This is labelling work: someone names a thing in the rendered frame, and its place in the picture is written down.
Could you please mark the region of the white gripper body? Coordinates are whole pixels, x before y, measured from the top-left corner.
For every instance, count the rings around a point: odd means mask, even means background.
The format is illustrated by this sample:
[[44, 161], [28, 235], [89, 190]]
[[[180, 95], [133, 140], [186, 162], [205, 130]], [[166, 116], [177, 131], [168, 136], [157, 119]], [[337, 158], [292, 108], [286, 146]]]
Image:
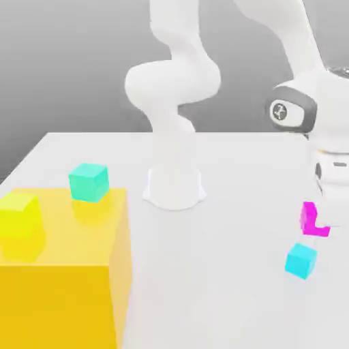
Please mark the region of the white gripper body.
[[315, 153], [316, 183], [327, 202], [349, 202], [349, 153]]

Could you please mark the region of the small magenta cube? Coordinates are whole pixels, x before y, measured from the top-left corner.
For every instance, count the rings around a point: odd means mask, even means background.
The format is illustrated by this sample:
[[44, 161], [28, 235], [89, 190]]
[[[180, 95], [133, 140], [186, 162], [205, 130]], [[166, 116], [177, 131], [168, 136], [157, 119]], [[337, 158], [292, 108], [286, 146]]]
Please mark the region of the small magenta cube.
[[316, 237], [328, 237], [330, 227], [317, 227], [316, 218], [318, 216], [316, 205], [313, 202], [303, 202], [300, 216], [300, 225], [303, 234]]

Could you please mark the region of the small cyan cube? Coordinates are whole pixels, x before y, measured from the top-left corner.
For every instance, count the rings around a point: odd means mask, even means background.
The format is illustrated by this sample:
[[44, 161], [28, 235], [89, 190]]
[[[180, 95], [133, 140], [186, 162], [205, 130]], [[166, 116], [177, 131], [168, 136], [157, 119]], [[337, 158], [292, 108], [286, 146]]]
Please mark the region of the small cyan cube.
[[288, 252], [285, 271], [307, 279], [315, 267], [317, 255], [315, 249], [296, 243]]

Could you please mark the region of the small turquoise cube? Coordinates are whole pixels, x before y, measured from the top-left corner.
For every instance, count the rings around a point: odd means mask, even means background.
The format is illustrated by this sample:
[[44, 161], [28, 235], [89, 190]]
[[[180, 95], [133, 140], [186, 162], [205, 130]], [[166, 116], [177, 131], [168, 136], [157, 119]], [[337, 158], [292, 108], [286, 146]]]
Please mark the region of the small turquoise cube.
[[68, 179], [73, 200], [97, 203], [110, 189], [108, 168], [104, 165], [81, 163]]

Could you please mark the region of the small yellow cube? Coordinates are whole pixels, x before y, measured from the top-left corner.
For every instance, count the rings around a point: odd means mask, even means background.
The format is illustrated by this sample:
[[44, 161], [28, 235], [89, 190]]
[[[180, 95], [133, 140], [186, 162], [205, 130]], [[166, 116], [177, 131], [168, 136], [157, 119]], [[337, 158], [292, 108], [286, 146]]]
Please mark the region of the small yellow cube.
[[42, 210], [38, 197], [10, 192], [0, 199], [0, 243], [44, 235]]

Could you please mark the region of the large orange-yellow box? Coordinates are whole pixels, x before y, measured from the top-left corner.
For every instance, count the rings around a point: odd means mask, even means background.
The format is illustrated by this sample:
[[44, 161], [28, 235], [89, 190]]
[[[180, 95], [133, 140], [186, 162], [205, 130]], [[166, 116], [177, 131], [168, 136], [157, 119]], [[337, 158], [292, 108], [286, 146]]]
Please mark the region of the large orange-yellow box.
[[121, 349], [132, 284], [127, 192], [34, 194], [44, 235], [0, 243], [0, 349]]

